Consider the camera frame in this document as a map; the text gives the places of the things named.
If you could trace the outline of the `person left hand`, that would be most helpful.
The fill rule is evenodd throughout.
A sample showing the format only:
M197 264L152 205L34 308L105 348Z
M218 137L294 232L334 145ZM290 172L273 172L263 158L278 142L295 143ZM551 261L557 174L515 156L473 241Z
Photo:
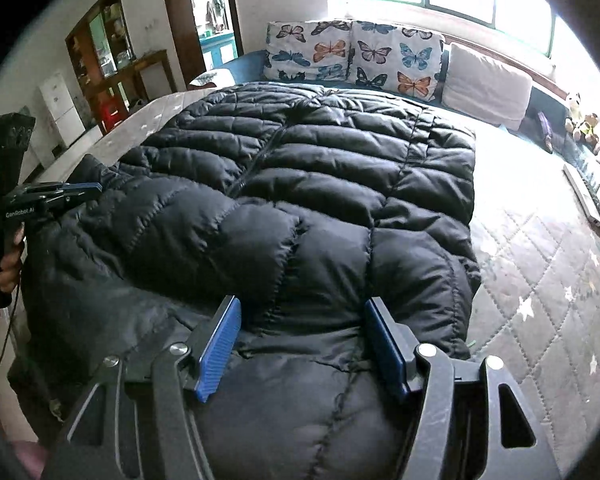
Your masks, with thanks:
M5 245L4 255L0 262L0 291L12 292L19 281L22 266L24 226L15 232L11 242Z

